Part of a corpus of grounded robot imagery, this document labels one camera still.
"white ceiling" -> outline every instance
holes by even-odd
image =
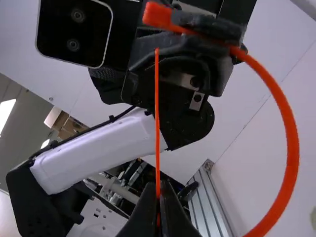
[[[316,0],[291,0],[311,18],[316,20]]]

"camera lens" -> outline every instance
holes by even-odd
[[[85,20],[85,14],[83,13],[83,11],[75,8],[73,9],[72,13],[71,13],[71,18],[77,22],[77,23],[81,23]]]
[[[67,48],[71,51],[71,52],[76,52],[79,50],[80,48],[80,44],[78,42],[78,40],[76,39],[70,39],[67,41]]]

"ceiling light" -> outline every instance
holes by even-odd
[[[15,102],[16,102],[16,99],[7,100],[0,103],[0,137],[1,137],[1,132],[5,126],[5,123],[7,122],[9,118],[9,115],[13,109]]]
[[[48,144],[49,144],[49,139],[44,141],[40,148],[42,149],[42,148],[46,147]]]

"metal bracket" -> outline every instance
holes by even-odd
[[[189,106],[190,110],[199,111],[205,94],[195,91]]]
[[[88,200],[81,215],[80,225],[74,225],[67,237],[95,236],[115,237],[123,228],[127,219],[107,208],[100,200]]]
[[[178,85],[181,87],[184,87],[186,89],[198,91],[199,86],[195,86],[192,84],[192,78],[194,76],[187,74],[187,73],[181,73],[181,72],[170,72],[170,74],[167,77],[160,76],[161,81],[166,81],[168,83]]]
[[[213,168],[214,162],[211,161],[210,159],[207,159],[204,164],[203,164],[203,169],[209,173],[211,173],[212,168]]]

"metal frame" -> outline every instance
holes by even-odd
[[[141,175],[141,173],[144,171],[145,167],[147,166],[146,162],[143,162],[140,164],[138,169],[135,171],[135,173],[132,175],[132,177],[129,179],[127,184],[127,189],[129,190],[130,187],[135,183],[135,181],[138,179],[138,177]]]
[[[199,187],[189,203],[191,221],[203,237],[234,237],[234,230],[216,193],[210,176],[210,164],[207,160],[197,171],[189,184],[197,181]]]
[[[104,177],[103,174],[95,174],[89,178],[103,186],[100,191],[101,196],[105,197],[105,194],[111,190],[131,203],[137,204],[139,197],[128,191],[127,187],[122,187],[120,181],[116,177],[108,179]]]

